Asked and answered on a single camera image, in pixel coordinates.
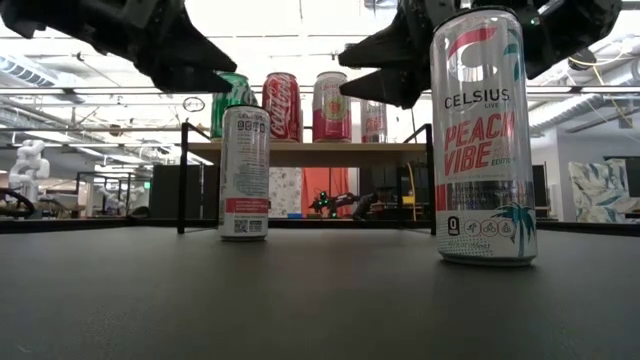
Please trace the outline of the red Coca-Cola can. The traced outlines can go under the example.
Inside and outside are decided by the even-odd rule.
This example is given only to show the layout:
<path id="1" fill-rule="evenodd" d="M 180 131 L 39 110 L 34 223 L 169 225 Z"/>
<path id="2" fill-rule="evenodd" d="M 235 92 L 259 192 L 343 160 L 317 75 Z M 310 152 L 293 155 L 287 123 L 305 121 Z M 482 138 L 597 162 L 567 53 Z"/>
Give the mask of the red Coca-Cola can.
<path id="1" fill-rule="evenodd" d="M 262 107 L 270 115 L 272 141 L 302 142 L 300 88 L 293 74 L 274 72 L 266 77 L 262 88 Z"/>

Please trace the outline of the green Sprite can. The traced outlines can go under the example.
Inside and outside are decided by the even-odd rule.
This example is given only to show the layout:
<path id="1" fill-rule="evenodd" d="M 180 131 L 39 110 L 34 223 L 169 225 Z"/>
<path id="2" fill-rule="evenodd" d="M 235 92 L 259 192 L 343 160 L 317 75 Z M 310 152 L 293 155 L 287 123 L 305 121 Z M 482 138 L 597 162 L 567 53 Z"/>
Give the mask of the green Sprite can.
<path id="1" fill-rule="evenodd" d="M 212 95 L 210 133 L 213 142 L 222 139 L 223 117 L 227 107 L 231 105 L 258 105 L 249 80 L 245 75 L 234 72 L 219 72 L 218 75 L 229 82 L 232 85 L 232 89 L 227 93 L 214 93 Z"/>

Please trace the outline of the tall silver Celsius can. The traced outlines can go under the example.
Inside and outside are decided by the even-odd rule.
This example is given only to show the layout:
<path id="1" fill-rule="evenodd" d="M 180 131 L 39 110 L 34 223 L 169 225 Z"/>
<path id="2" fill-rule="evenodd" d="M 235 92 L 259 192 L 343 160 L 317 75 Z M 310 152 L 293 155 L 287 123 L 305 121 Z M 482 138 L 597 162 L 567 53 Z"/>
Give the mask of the tall silver Celsius can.
<path id="1" fill-rule="evenodd" d="M 387 105 L 361 100 L 361 137 L 363 143 L 387 142 Z"/>
<path id="2" fill-rule="evenodd" d="M 465 10 L 430 48 L 438 251 L 527 266 L 537 255 L 522 29 L 504 7 Z"/>
<path id="3" fill-rule="evenodd" d="M 262 241 L 268 234 L 270 117 L 254 105 L 223 116 L 218 233 L 224 241 Z"/>

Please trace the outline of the wooden shelf black frame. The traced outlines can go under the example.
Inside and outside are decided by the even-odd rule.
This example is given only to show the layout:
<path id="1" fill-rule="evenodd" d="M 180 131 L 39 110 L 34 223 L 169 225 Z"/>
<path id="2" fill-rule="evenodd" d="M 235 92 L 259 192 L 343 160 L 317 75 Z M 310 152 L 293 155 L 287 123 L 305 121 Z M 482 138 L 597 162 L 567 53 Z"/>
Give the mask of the wooden shelf black frame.
<path id="1" fill-rule="evenodd" d="M 186 180 L 187 155 L 194 153 L 207 161 L 220 158 L 221 146 L 218 143 L 205 141 L 190 143 L 191 131 L 202 137 L 207 134 L 194 124 L 184 122 L 180 125 L 180 165 L 178 185 L 178 215 L 176 230 L 183 234 L 188 227 L 213 228 L 216 222 L 207 223 L 204 220 L 188 220 L 186 218 Z M 428 179 L 434 179 L 433 141 L 431 139 L 432 126 L 423 125 L 419 131 L 426 135 L 427 142 L 419 143 L 278 143 L 274 144 L 272 160 L 276 167 L 321 167 L 321 168 L 355 168 L 359 165 L 368 166 L 401 166 L 419 156 L 425 158 L 428 168 Z M 426 220 L 396 220 L 396 221 L 320 221 L 320 220 L 289 220 L 281 219 L 271 222 L 275 229 L 418 229 L 426 228 L 432 235 L 436 233 L 434 227 L 435 215 L 430 213 Z"/>

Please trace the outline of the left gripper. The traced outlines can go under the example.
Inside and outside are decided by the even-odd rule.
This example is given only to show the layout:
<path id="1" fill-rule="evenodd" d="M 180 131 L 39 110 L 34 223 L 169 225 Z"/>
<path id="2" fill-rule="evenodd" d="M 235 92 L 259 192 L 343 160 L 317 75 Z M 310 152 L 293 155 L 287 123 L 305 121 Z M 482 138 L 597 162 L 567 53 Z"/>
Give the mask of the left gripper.
<path id="1" fill-rule="evenodd" d="M 161 67 L 203 68 L 151 76 L 166 93 L 227 93 L 232 85 L 213 71 L 237 64 L 191 22 L 184 0 L 0 0 L 0 19 L 24 38 L 52 28 L 100 53 L 135 56 L 151 75 Z"/>

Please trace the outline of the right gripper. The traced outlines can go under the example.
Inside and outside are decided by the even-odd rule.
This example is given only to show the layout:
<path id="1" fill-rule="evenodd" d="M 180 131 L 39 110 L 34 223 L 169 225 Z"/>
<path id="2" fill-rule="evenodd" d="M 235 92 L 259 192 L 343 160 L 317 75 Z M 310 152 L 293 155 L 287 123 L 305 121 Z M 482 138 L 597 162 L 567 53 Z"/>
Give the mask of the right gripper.
<path id="1" fill-rule="evenodd" d="M 533 79 L 605 38 L 622 0 L 400 0 L 403 38 L 397 59 L 407 68 L 426 66 L 425 52 L 437 26 L 455 15 L 491 7 L 515 14 L 522 28 L 527 77 Z"/>

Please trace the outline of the black round ceiling fixture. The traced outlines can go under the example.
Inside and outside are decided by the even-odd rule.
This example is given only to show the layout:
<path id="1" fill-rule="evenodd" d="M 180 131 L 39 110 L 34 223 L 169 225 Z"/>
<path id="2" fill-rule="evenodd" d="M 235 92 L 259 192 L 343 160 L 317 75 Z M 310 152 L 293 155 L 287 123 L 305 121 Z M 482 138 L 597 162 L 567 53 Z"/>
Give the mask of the black round ceiling fixture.
<path id="1" fill-rule="evenodd" d="M 567 62 L 568 66 L 575 71 L 587 71 L 598 63 L 596 56 L 588 48 L 573 54 L 567 59 Z"/>

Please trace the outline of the leaf-patterned panel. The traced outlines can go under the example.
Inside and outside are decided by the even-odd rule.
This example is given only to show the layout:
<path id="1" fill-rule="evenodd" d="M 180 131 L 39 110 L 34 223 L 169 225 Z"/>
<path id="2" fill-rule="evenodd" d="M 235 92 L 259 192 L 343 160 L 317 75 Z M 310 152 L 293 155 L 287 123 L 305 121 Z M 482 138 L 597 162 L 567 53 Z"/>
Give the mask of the leaf-patterned panel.
<path id="1" fill-rule="evenodd" d="M 640 211 L 640 197 L 632 197 L 623 159 L 604 163 L 568 164 L 578 222 L 634 223 L 626 215 Z"/>

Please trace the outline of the white robot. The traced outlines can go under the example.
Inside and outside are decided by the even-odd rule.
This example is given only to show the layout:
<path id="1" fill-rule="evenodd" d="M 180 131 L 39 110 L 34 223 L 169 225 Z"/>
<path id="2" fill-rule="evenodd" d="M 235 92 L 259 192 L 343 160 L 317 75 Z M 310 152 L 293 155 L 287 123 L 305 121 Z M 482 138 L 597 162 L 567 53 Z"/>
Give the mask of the white robot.
<path id="1" fill-rule="evenodd" d="M 50 163 L 42 157 L 46 144 L 42 140 L 25 140 L 17 149 L 16 163 L 8 175 L 8 185 L 31 202 L 39 199 L 39 180 L 50 176 Z"/>

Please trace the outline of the white patterned board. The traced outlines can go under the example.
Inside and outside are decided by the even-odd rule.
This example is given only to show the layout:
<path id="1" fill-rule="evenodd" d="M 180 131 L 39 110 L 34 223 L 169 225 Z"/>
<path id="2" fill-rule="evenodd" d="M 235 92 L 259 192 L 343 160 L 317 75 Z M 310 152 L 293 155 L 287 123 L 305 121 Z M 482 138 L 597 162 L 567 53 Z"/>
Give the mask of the white patterned board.
<path id="1" fill-rule="evenodd" d="M 269 169 L 269 217 L 287 218 L 301 212 L 301 168 Z"/>

